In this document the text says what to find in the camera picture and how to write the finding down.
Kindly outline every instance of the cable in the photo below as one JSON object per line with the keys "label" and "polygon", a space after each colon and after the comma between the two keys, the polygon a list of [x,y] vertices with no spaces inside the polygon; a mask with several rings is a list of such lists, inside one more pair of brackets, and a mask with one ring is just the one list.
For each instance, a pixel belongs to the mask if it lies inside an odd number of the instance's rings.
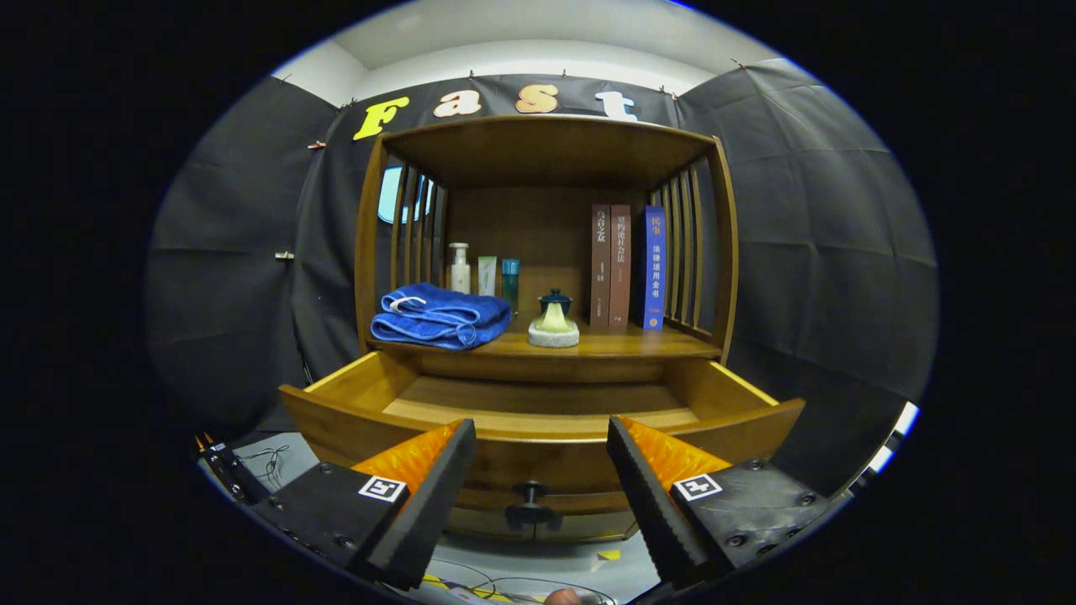
{"label": "cable", "polygon": [[[263,473],[261,475],[255,475],[254,478],[255,479],[261,479],[263,477],[265,477],[266,481],[269,482],[269,487],[271,487],[273,490],[281,490],[281,489],[284,488],[284,484],[283,484],[283,481],[282,481],[282,477],[280,475],[280,463],[279,463],[280,462],[280,452],[288,450],[288,449],[291,449],[291,448],[286,444],[283,445],[283,446],[281,446],[281,447],[279,447],[279,448],[277,448],[275,450],[272,449],[272,448],[266,448],[266,449],[261,450],[260,452],[258,452],[256,454],[251,454],[251,455],[247,455],[247,456],[240,458],[239,462],[242,462],[242,463],[245,464],[247,460],[253,460],[255,458],[258,458],[259,455],[271,454],[269,456],[269,462],[266,463],[266,472]],[[273,478],[273,473],[274,472],[277,474],[275,479]]]}
{"label": "cable", "polygon": [[581,588],[583,590],[587,590],[590,592],[593,592],[594,594],[598,594],[603,599],[605,599],[606,601],[608,601],[610,603],[610,605],[613,604],[613,603],[617,603],[617,601],[613,597],[611,597],[608,594],[601,592],[600,590],[594,590],[593,588],[587,588],[585,586],[580,586],[580,585],[577,585],[577,583],[570,583],[570,582],[565,582],[565,581],[560,581],[560,580],[548,580],[548,579],[544,579],[544,578],[524,578],[524,577],[520,577],[520,576],[507,576],[507,577],[504,577],[504,578],[493,578],[492,580],[490,580],[487,582],[482,582],[482,583],[480,583],[478,586],[471,587],[470,591],[473,592],[476,588],[480,588],[480,587],[483,587],[483,586],[485,586],[487,583],[493,583],[494,581],[500,581],[500,580],[533,580],[533,581],[537,581],[537,582],[550,582],[550,583],[555,583],[555,585],[561,585],[561,586],[570,586],[572,588]]}
{"label": "cable", "polygon": [[497,585],[493,581],[493,578],[491,578],[490,576],[487,576],[485,573],[480,572],[480,571],[476,569],[475,567],[471,567],[470,565],[464,565],[463,563],[456,563],[455,561],[445,561],[444,559],[434,559],[434,558],[430,558],[429,560],[430,561],[439,561],[441,563],[448,563],[450,565],[459,565],[461,567],[466,567],[466,568],[470,569],[471,572],[475,572],[476,574],[478,574],[478,575],[482,576],[483,578],[487,579],[489,581],[486,581],[484,583],[480,583],[479,586],[485,586],[487,583],[489,585],[493,585],[493,591],[490,592],[489,596],[483,596],[482,599],[490,599],[490,596],[493,596],[494,592],[497,592]]}

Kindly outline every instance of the wooden cabinet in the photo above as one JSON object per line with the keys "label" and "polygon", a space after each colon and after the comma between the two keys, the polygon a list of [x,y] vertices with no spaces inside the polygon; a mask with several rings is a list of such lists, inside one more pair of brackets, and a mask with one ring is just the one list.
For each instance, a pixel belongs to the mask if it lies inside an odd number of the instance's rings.
{"label": "wooden cabinet", "polygon": [[[378,205],[390,157],[404,168],[390,245],[379,256]],[[698,163],[708,167],[706,182]],[[798,418],[804,402],[778,403],[723,365],[738,249],[717,139],[565,115],[457,121],[381,135],[365,179],[355,248],[364,354],[307,389],[281,391],[314,452],[345,465],[472,418],[479,451],[448,531],[505,539],[623,538],[635,524],[605,451],[610,414],[733,463],[770,455]],[[700,187],[709,187],[716,212],[702,211]],[[665,208],[665,329],[587,325],[590,213],[598,202],[626,203],[636,213],[648,203]],[[704,237],[716,238],[717,258],[700,253]],[[470,351],[373,339],[370,320],[381,296],[419,281],[444,286],[450,241],[470,245],[472,265],[481,255],[520,258],[520,315],[508,332]],[[718,264],[710,330],[699,322],[706,263]],[[378,283],[379,265],[388,267],[387,283]],[[499,271],[497,280],[499,292]],[[552,287],[575,299],[568,314],[580,326],[578,347],[527,343],[537,298]],[[539,503],[564,515],[560,530],[508,527],[505,507],[521,502],[512,486],[527,480],[549,489]]]}

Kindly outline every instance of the white wall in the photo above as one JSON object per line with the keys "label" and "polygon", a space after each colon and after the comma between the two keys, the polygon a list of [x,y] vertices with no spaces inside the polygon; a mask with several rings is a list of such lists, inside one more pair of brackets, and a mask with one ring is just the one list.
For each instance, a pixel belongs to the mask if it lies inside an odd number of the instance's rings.
{"label": "white wall", "polygon": [[366,73],[351,53],[328,40],[280,66],[272,75],[340,107],[351,102]]}
{"label": "white wall", "polygon": [[681,95],[714,76],[680,61],[608,44],[569,40],[507,40],[468,44],[396,61],[366,72],[352,92],[356,99],[407,86],[508,73],[543,73],[627,82]]}

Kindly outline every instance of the small teapot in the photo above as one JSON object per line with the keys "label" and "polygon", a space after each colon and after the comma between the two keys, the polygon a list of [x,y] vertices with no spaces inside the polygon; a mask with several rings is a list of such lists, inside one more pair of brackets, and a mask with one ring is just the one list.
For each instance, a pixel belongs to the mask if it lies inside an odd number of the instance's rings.
{"label": "small teapot", "polygon": [[560,302],[561,304],[561,311],[565,315],[568,314],[568,307],[571,305],[571,298],[568,298],[567,296],[562,295],[561,294],[561,289],[558,289],[558,287],[554,287],[554,289],[550,290],[550,294],[547,294],[546,296],[539,297],[538,301],[541,302],[541,312],[542,312],[543,315],[546,314],[546,309],[549,307],[550,302]]}

